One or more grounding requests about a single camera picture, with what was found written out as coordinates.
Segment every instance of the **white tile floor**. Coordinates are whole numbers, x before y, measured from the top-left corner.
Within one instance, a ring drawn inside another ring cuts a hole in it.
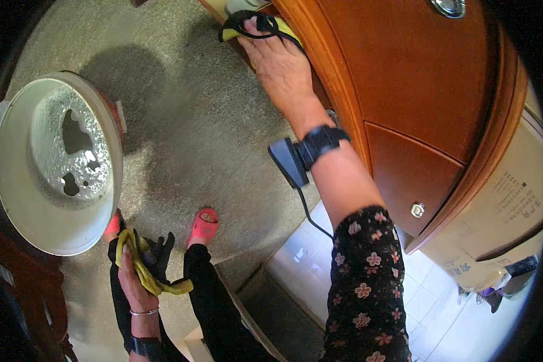
[[[321,202],[311,217],[332,232]],[[330,239],[305,220],[268,264],[275,279],[323,322],[328,318],[331,252]],[[511,328],[525,296],[514,301],[504,299],[494,315],[487,303],[477,305],[474,296],[459,306],[456,282],[442,268],[420,251],[411,256],[403,252],[402,257],[406,270],[406,329],[413,361],[490,359]]]

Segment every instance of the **silver bangle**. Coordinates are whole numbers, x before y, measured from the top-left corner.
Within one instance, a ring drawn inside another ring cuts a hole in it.
[[[135,313],[135,312],[133,312],[131,309],[129,309],[129,312],[131,313],[131,315],[134,315],[134,316],[147,316],[147,315],[152,315],[153,313],[157,313],[158,311],[159,311],[159,308],[150,310],[150,311],[145,312],[145,313]]]

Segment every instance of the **floral sleeve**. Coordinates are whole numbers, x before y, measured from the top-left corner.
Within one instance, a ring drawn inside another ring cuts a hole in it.
[[[320,361],[412,361],[400,248],[394,223],[380,206],[358,210],[336,228]]]

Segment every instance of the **cardboard box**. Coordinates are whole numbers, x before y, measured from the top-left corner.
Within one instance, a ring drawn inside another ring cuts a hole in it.
[[[466,290],[502,278],[503,266],[543,245],[543,137],[528,112],[471,203],[420,250]]]

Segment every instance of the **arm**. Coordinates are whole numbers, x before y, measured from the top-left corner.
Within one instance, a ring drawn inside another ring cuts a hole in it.
[[[261,34],[254,21],[247,21],[245,28]],[[284,113],[298,140],[316,126],[336,126],[314,94],[306,56],[290,40],[273,37],[252,41],[240,37],[239,41],[270,99]],[[340,148],[322,156],[311,172],[334,228],[363,206],[384,206],[374,180],[346,140],[340,141]]]
[[[244,26],[260,34],[253,19]],[[335,126],[313,93],[305,55],[291,41],[240,43],[299,140],[316,126]],[[311,172],[335,229],[320,361],[411,361],[401,247],[376,184],[348,141],[321,156]]]
[[[119,269],[119,281],[129,301],[131,311],[134,313],[145,313],[157,309],[159,307],[159,299],[148,293],[141,285],[141,281],[133,269],[131,253],[127,245],[123,247],[121,265],[122,268]],[[161,340],[159,314],[131,316],[131,334],[137,338],[159,338]],[[146,357],[137,355],[135,351],[131,351],[129,361],[147,362],[149,360]]]

